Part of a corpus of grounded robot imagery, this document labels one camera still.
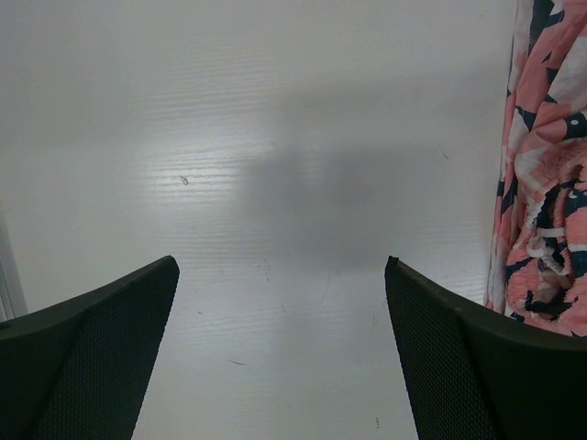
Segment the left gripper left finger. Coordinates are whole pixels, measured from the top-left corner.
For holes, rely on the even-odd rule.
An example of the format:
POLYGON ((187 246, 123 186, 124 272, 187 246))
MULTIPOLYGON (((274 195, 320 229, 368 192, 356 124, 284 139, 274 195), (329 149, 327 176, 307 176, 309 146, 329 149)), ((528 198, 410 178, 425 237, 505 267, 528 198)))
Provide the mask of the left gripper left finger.
POLYGON ((131 438, 178 279, 176 260, 166 256, 3 322, 2 438, 131 438))

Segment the pink shark print shorts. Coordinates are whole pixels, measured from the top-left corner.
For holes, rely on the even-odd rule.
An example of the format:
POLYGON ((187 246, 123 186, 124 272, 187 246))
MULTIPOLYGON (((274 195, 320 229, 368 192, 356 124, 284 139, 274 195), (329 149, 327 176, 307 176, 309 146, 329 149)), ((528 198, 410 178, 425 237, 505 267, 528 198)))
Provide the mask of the pink shark print shorts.
POLYGON ((586 335, 586 4, 516 5, 487 308, 586 335))

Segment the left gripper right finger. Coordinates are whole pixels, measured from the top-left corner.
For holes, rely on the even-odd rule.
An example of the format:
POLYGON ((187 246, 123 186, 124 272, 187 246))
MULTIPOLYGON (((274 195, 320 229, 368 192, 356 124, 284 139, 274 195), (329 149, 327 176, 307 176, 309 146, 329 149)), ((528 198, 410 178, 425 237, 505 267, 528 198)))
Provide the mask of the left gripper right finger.
POLYGON ((395 257, 384 279, 419 438, 585 438, 585 339, 495 313, 395 257))

